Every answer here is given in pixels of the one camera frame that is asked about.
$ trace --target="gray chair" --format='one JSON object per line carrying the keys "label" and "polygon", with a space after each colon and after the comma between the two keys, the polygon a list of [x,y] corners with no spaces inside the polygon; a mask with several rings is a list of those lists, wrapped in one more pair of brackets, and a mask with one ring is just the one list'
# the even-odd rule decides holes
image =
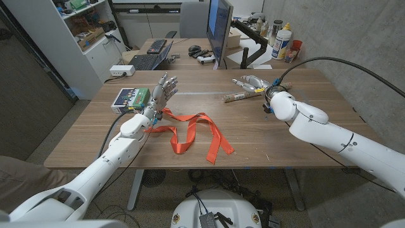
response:
{"label": "gray chair", "polygon": [[[186,2],[180,7],[180,38],[207,38],[208,2]],[[177,31],[168,32],[171,39]]]}

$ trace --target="table leg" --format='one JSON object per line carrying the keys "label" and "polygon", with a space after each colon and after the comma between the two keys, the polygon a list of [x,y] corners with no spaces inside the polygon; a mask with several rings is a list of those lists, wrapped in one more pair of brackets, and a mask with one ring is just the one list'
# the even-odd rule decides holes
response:
{"label": "table leg", "polygon": [[144,170],[136,170],[134,182],[132,183],[131,194],[128,200],[127,209],[132,211],[137,204],[138,195],[140,192],[140,185],[142,184],[142,177],[144,176]]}
{"label": "table leg", "polygon": [[299,212],[305,210],[305,205],[304,201],[302,200],[301,192],[298,187],[298,181],[297,181],[297,176],[294,171],[294,169],[291,168],[286,168],[285,169],[285,176],[287,178],[287,181],[289,183],[292,197],[294,201],[296,202],[296,208]]}

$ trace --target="green box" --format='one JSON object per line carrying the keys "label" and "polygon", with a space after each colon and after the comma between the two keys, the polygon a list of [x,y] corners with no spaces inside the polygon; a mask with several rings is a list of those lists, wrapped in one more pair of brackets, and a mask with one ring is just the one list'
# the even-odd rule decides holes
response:
{"label": "green box", "polygon": [[151,93],[148,88],[122,88],[111,108],[116,114],[127,110],[143,110]]}
{"label": "green box", "polygon": [[86,0],[70,0],[70,6],[73,10],[80,10],[83,7],[86,7]]}

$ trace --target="electrical outlet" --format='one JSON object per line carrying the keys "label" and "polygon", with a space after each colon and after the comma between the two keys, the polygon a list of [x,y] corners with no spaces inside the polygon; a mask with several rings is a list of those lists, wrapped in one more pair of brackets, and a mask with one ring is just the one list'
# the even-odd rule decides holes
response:
{"label": "electrical outlet", "polygon": [[135,67],[133,65],[113,65],[109,71],[112,76],[121,76],[124,72],[127,76],[132,76],[135,73]]}

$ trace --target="orange ribbon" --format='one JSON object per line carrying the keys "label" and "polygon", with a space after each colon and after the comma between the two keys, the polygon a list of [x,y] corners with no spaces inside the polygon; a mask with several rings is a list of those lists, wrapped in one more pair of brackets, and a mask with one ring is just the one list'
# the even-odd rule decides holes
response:
{"label": "orange ribbon", "polygon": [[186,143],[178,143],[176,127],[160,126],[160,127],[157,127],[156,129],[152,129],[152,131],[151,131],[151,132],[164,132],[167,130],[171,130],[174,133],[174,135],[170,139],[170,143],[176,154],[184,153],[189,148],[189,146],[192,144],[194,139],[196,138],[196,123],[199,118],[208,120],[209,128],[211,129],[211,132],[214,135],[214,138],[211,142],[211,146],[209,147],[209,150],[208,150],[208,155],[206,157],[206,159],[209,162],[211,162],[212,164],[215,164],[216,156],[218,154],[218,150],[219,150],[220,146],[228,155],[230,155],[232,152],[235,151],[233,149],[233,147],[231,147],[229,142],[225,139],[225,137],[222,135],[220,130],[217,128],[214,121],[212,121],[212,119],[210,119],[207,116],[207,114],[198,113],[195,115],[175,116],[168,108],[163,108],[162,112],[166,113],[170,117],[172,117],[176,120],[179,120],[179,121],[189,121],[190,120],[189,126],[187,128]]}

